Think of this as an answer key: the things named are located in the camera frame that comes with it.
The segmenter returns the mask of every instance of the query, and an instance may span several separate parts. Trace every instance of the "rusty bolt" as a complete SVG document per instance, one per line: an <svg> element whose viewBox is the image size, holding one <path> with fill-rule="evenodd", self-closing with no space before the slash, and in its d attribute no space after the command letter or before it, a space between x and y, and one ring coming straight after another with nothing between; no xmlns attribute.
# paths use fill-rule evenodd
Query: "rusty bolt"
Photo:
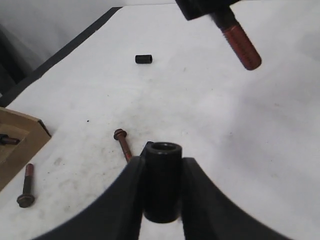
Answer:
<svg viewBox="0 0 320 240"><path fill-rule="evenodd" d="M18 198L16 199L16 202L19 204L20 208L28 208L35 201L35 196L31 194L33 177L34 177L34 165L29 163L25 167L22 194L18 196Z"/></svg>
<svg viewBox="0 0 320 240"><path fill-rule="evenodd" d="M120 146L122 148L125 160L127 161L127 163L130 161L130 159L132 158L132 154L129 148L129 145L126 141L126 136L127 136L127 132L123 129L117 129L114 131L114 135L113 138L115 140L118 140L120 143Z"/></svg>
<svg viewBox="0 0 320 240"><path fill-rule="evenodd" d="M18 143L20 143L19 139L9 137L7 134L0 134L0 144L2 144L2 145L6 145L6 144L17 145Z"/></svg>
<svg viewBox="0 0 320 240"><path fill-rule="evenodd" d="M212 13L211 18L247 70L257 69L262 59L230 7Z"/></svg>

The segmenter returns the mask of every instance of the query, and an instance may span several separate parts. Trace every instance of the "bolt thread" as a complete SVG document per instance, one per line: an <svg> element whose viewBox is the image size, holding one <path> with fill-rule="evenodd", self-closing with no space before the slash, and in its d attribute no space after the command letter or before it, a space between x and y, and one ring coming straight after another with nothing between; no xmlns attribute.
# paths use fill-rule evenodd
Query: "bolt thread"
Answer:
<svg viewBox="0 0 320 240"><path fill-rule="evenodd" d="M262 59L240 24L222 31L231 48L247 70L257 69Z"/></svg>
<svg viewBox="0 0 320 240"><path fill-rule="evenodd" d="M25 166L25 177L28 177L28 176L33 176L34 175L34 165L31 164L31 163L28 163L26 166Z"/></svg>
<svg viewBox="0 0 320 240"><path fill-rule="evenodd" d="M122 152L124 154L125 160L128 163L130 161L130 159L132 158L132 154L131 154L129 145L128 145L126 138L124 136L119 136L118 139L119 139L119 143L122 148Z"/></svg>
<svg viewBox="0 0 320 240"><path fill-rule="evenodd" d="M26 176L23 183L23 194L31 194L32 176Z"/></svg>

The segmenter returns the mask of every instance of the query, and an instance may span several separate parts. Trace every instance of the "cardboard box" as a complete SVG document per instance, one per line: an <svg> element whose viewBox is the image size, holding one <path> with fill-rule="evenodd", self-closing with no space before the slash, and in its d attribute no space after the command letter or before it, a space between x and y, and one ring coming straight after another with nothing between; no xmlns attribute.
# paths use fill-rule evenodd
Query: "cardboard box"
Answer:
<svg viewBox="0 0 320 240"><path fill-rule="evenodd" d="M0 133L20 140L0 144L0 191L49 141L51 135L40 119L0 107Z"/></svg>

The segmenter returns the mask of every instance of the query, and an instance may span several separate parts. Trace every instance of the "gray wall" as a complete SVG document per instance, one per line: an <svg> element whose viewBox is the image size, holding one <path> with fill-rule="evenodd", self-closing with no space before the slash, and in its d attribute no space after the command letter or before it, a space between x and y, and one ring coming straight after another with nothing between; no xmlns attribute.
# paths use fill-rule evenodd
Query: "gray wall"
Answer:
<svg viewBox="0 0 320 240"><path fill-rule="evenodd" d="M29 73L111 7L175 0L0 0L0 38Z"/></svg>

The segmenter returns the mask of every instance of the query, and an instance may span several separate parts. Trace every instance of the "bolt head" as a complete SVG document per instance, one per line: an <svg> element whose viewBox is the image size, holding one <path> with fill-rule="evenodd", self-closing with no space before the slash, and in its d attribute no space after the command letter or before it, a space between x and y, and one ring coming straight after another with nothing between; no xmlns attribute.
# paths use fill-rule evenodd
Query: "bolt head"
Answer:
<svg viewBox="0 0 320 240"><path fill-rule="evenodd" d="M22 194L16 199L20 208L28 208L34 203L34 201L35 197L32 194Z"/></svg>
<svg viewBox="0 0 320 240"><path fill-rule="evenodd" d="M113 138L114 138L115 140L118 140L118 139L119 139L118 137L119 137L120 135L126 137L126 136L127 136L127 132L126 132L125 130L119 128L119 129L117 129L117 130L114 131Z"/></svg>

